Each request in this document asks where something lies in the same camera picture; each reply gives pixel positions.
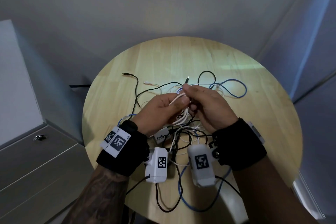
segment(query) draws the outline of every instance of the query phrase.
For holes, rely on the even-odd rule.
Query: right hand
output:
[[[199,85],[183,84],[183,92],[191,99],[191,111],[197,114],[204,128],[211,134],[238,120],[237,115],[217,91]]]

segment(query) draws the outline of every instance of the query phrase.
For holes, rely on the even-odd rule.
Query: gray cabinet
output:
[[[82,104],[10,20],[0,22],[0,224],[43,224],[93,171]]]

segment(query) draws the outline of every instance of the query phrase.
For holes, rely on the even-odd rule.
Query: metal drawer pull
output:
[[[36,137],[34,137],[33,141],[36,142],[36,141],[43,141],[44,139],[47,139],[47,136],[45,135],[38,135]]]

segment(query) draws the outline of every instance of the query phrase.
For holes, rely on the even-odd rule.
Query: tattoo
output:
[[[62,224],[119,224],[128,180],[98,165]]]

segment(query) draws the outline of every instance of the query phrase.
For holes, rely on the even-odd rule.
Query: round wooden table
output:
[[[116,126],[123,116],[130,114],[135,100],[136,79],[123,76],[132,73],[139,78],[137,92],[154,88],[143,81],[162,85],[168,82],[197,83],[199,74],[210,70],[217,82],[234,78],[244,82],[248,88],[246,96],[236,99],[224,92],[224,98],[237,116],[251,121],[265,139],[268,157],[288,186],[298,175],[302,157],[302,133],[299,118],[285,90],[262,65],[230,46],[195,37],[165,37],[150,40],[120,53],[97,75],[86,96],[82,129],[89,159],[95,168],[96,158],[101,151],[100,142]],[[210,73],[202,74],[200,83],[212,83]],[[155,94],[169,92],[172,85],[162,90],[149,91],[139,97],[145,104]],[[233,94],[241,95],[244,87],[237,82],[225,84]],[[180,140],[179,147],[186,143]],[[179,164],[186,164],[187,154],[179,155]],[[224,175],[229,167],[214,162],[215,174]],[[129,188],[145,175],[140,165],[130,178]],[[227,177],[237,188],[232,173]],[[191,179],[190,168],[182,179],[183,197],[192,206],[204,209],[213,201],[216,187],[198,188]],[[167,180],[159,184],[159,201],[163,207],[173,207],[178,198],[178,175],[174,165],[168,168]],[[162,212],[156,203],[155,185],[143,182],[126,197],[125,204],[145,216],[162,223],[241,223],[247,219],[243,202],[225,183],[220,197],[211,209],[198,213],[189,209],[182,201],[171,213]]]

